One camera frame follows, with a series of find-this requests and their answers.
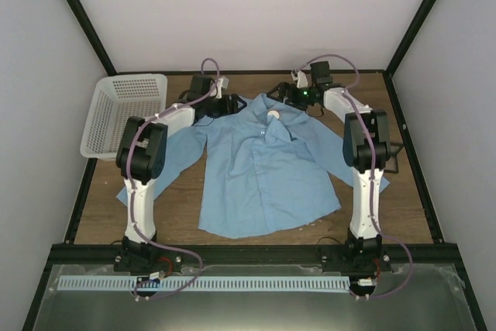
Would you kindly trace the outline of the orange white round brooch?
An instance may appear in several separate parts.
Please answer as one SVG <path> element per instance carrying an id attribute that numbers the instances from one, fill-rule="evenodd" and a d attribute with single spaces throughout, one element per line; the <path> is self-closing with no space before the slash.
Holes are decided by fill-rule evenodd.
<path id="1" fill-rule="evenodd" d="M 280 118 L 280 113 L 278 111 L 275 111 L 275 110 L 270 110 L 268 113 L 267 113 L 268 116 L 271 116 L 271 117 L 274 117 L 276 119 L 279 119 Z"/>

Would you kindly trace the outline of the light blue button shirt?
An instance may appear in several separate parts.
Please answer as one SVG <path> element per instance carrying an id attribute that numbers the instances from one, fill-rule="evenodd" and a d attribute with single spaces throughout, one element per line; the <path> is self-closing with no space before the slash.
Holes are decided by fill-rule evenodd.
<path id="1" fill-rule="evenodd" d="M 293 229 L 339 209 L 331 177 L 353 183 L 342 149 L 320 121 L 262 94 L 169 137 L 155 194 L 206 157 L 199 229 L 230 239 Z"/>

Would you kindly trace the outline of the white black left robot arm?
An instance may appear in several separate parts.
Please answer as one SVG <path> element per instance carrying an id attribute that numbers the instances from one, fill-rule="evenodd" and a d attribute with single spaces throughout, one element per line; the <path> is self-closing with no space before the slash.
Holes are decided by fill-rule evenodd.
<path id="1" fill-rule="evenodd" d="M 148 119 L 132 116 L 126 122 L 116 157 L 127 197 L 120 256 L 142 272 L 153 270 L 165 251 L 156 242 L 153 193 L 166 163 L 167 140 L 204 117 L 218 119 L 246 108 L 246 101 L 237 94 L 225 93 L 228 84 L 225 77 L 195 75 L 171 107 Z"/>

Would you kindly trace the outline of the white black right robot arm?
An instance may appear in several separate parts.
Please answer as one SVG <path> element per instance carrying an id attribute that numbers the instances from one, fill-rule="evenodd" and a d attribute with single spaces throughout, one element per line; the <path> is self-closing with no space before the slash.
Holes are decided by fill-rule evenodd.
<path id="1" fill-rule="evenodd" d="M 302 111 L 318 104 L 343 122 L 343 158 L 353 175 L 353 212 L 343 256 L 349 269 L 362 271 L 381 255 L 378 213 L 381 181 L 391 157 L 388 115 L 359 102 L 347 87 L 334 82 L 327 61 L 309 66 L 310 80 L 304 71 L 292 71 L 293 81 L 277 84 L 267 97 Z"/>

